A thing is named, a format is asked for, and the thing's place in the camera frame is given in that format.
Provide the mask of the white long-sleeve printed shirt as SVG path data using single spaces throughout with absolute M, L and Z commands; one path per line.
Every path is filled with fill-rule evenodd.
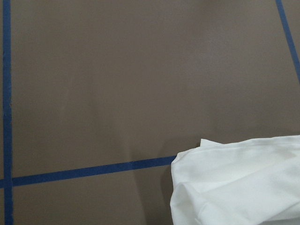
M 300 138 L 206 139 L 171 164 L 175 225 L 297 225 Z

